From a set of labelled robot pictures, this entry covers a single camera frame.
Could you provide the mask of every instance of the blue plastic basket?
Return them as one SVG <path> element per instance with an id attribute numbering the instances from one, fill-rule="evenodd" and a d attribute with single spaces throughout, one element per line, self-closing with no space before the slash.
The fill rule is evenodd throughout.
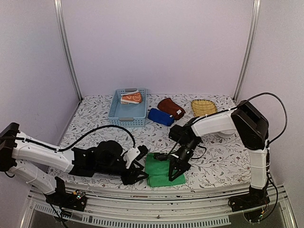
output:
<path id="1" fill-rule="evenodd" d="M 139 90 L 142 102 L 139 104 L 121 104 L 121 94 Z M 147 112 L 147 90 L 145 88 L 117 89 L 109 112 L 111 124 L 122 127 L 144 127 Z"/>

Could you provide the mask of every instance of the patterned table surface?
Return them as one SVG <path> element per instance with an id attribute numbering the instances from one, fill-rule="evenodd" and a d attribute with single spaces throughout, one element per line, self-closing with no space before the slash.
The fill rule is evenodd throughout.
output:
<path id="1" fill-rule="evenodd" d="M 170 97 L 175 103 L 183 107 L 186 114 L 174 124 L 184 125 L 193 117 L 191 101 L 194 99 L 208 99 L 215 102 L 218 110 L 234 107 L 235 104 L 229 96 L 223 95 L 147 95 L 148 111 L 164 98 Z M 87 131 L 109 124 L 108 112 L 110 109 L 112 95 L 87 96 L 80 104 L 65 136 L 61 146 L 68 146 Z M 128 128 L 134 135 L 136 145 L 146 145 L 149 152 L 169 152 L 175 142 L 169 139 L 169 127 L 154 123 L 146 118 L 146 126 L 139 128 Z M 250 165 L 248 151 L 245 149 L 237 132 L 229 138 L 223 138 L 214 134 L 204 136 L 203 145 L 207 152 L 199 160 L 190 160 L 191 169 L 185 172 L 186 183 L 172 187 L 160 187 L 159 190 L 189 190 L 201 188 L 214 188 L 227 185 L 248 183 L 250 181 Z M 97 146 L 101 141 L 115 140 L 124 149 L 132 146 L 130 137 L 120 129 L 102 129 L 89 136 L 76 146 L 87 149 Z M 197 148 L 194 156 L 199 157 L 203 149 Z M 134 185 L 124 186 L 119 176 L 96 173 L 92 178 L 68 175 L 60 170 L 51 168 L 49 174 L 59 176 L 63 180 L 88 186 L 153 190 L 147 185 L 146 180 L 139 181 Z"/>

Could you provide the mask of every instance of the green cloth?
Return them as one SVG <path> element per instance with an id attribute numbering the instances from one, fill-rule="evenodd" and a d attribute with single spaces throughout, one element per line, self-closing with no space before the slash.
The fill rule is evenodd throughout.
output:
<path id="1" fill-rule="evenodd" d="M 186 183 L 185 175 L 181 175 L 174 181 L 169 181 L 170 160 L 159 161 L 154 159 L 154 153 L 148 153 L 145 172 L 149 174 L 148 185 L 150 187 L 173 186 Z"/>

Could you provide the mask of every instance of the metal rail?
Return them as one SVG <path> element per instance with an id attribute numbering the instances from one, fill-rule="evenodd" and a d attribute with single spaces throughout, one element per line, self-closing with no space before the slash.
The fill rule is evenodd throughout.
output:
<path id="1" fill-rule="evenodd" d="M 181 197 L 151 196 L 139 199 L 121 195 L 125 197 L 122 199 L 118 195 L 101 193 L 101 189 L 101 192 L 87 192 L 88 201 L 85 211 L 73 211 L 70 220 L 107 228 L 219 227 L 230 224 L 229 215 L 260 208 L 232 212 L 227 204 L 228 198 L 246 192 L 242 186 L 239 187 L 239 190 L 214 194 L 201 192 L 192 196 L 189 193 L 188 196 Z M 272 205 L 276 200 L 276 191 L 273 187 L 268 187 L 267 191 L 271 200 L 270 205 Z M 278 192 L 279 205 L 288 202 L 287 194 L 282 185 L 278 186 Z M 29 200 L 32 210 L 55 215 L 52 208 L 45 202 L 44 195 L 37 189 L 32 188 Z"/>
<path id="2" fill-rule="evenodd" d="M 77 98 L 79 101 L 81 101 L 83 97 L 82 97 L 79 83 L 78 83 L 78 80 L 76 77 L 76 73 L 75 73 L 75 69 L 74 69 L 74 65 L 73 65 L 73 61 L 72 61 L 72 55 L 70 53 L 70 48 L 69 48 L 68 41 L 67 41 L 67 31 L 66 31 L 66 27 L 65 27 L 64 18 L 63 18 L 61 0 L 54 0 L 54 3 L 55 3 L 55 10 L 56 10 L 56 17 L 57 17 L 59 32 L 60 32 L 66 60 L 67 60 L 68 69 L 70 71 L 73 87 L 76 92 Z"/>
<path id="3" fill-rule="evenodd" d="M 261 0 L 254 0 L 254 3 L 253 3 L 250 32 L 249 32 L 249 36 L 248 36 L 246 52 L 245 52 L 241 72 L 240 72 L 240 75 L 238 77 L 237 87 L 236 87 L 236 90 L 235 90 L 234 95 L 233 95 L 233 99 L 236 102 L 238 101 L 238 98 L 240 96 L 242 86 L 243 86 L 243 83 L 244 83 L 244 80 L 245 80 L 247 68 L 248 68 L 248 63 L 249 63 L 249 60 L 250 60 L 250 54 L 251 54 L 253 41 L 254 41 L 255 34 L 256 34 L 258 16 L 259 16 L 259 12 L 260 12 L 260 3 L 261 3 Z"/>

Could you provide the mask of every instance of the yellow woven basket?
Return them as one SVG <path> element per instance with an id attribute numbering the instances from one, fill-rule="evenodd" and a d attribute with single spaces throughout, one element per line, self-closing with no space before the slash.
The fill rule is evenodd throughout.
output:
<path id="1" fill-rule="evenodd" d="M 191 107 L 195 117 L 218 112 L 215 103 L 209 100 L 193 100 L 191 101 Z"/>

